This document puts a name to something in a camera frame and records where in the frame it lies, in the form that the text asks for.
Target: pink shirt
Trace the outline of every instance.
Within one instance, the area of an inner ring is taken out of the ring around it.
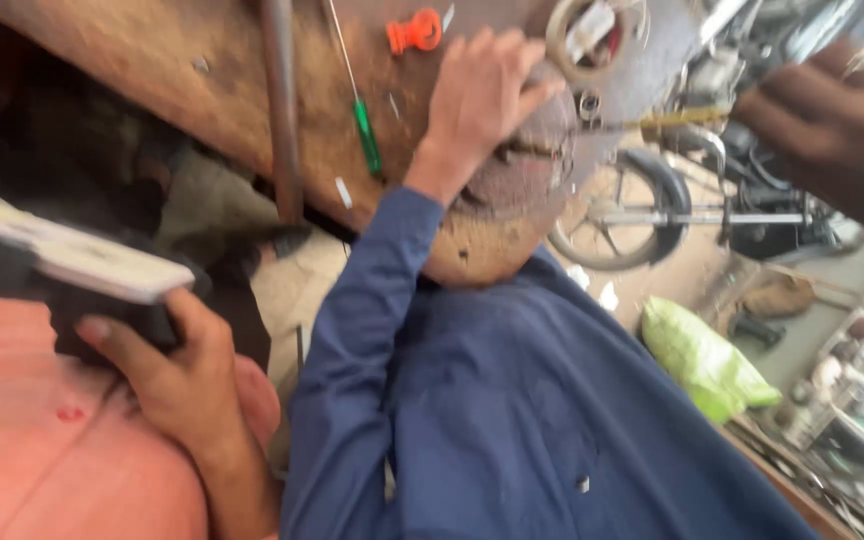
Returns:
[[[145,421],[121,375],[54,343],[44,304],[0,299],[0,539],[208,538],[185,452]],[[280,421],[275,388],[247,358],[236,375],[264,448]]]

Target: green screwdriver handle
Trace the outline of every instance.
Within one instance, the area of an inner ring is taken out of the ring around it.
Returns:
[[[362,151],[366,154],[368,172],[378,174],[382,170],[382,157],[378,154],[376,134],[372,131],[369,123],[369,112],[366,110],[366,102],[357,100],[355,102],[355,125],[359,128],[359,139],[362,140]]]

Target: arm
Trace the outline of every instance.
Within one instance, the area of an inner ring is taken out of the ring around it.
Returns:
[[[416,155],[410,177],[431,178],[426,163]],[[289,538],[337,538],[354,523],[378,521],[392,444],[381,410],[386,364],[444,212],[410,188],[391,192],[322,301],[289,405]]]
[[[239,406],[229,325],[192,293],[165,298],[183,337],[169,357],[127,325],[89,316],[78,335],[128,378],[146,419],[195,461],[220,540],[258,540],[279,530],[281,486]]]
[[[483,30],[446,52],[405,187],[380,203],[319,310],[290,403],[283,536],[373,538],[382,524],[394,527],[381,517],[393,443],[382,400],[395,336],[445,208],[498,143],[561,89],[554,81],[522,90],[545,50],[519,30]]]
[[[864,69],[847,74],[858,52],[840,39],[775,69],[733,115],[783,157],[797,188],[864,224]]]

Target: sleeve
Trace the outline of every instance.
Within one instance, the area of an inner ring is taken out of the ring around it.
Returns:
[[[444,209],[408,188],[379,204],[325,297],[289,405],[284,538],[376,537],[392,422],[386,366]]]

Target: white phone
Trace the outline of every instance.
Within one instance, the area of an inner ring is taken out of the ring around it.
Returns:
[[[139,305],[166,291],[192,289],[195,276],[182,264],[112,240],[59,225],[0,201],[0,238],[27,244],[42,274]]]

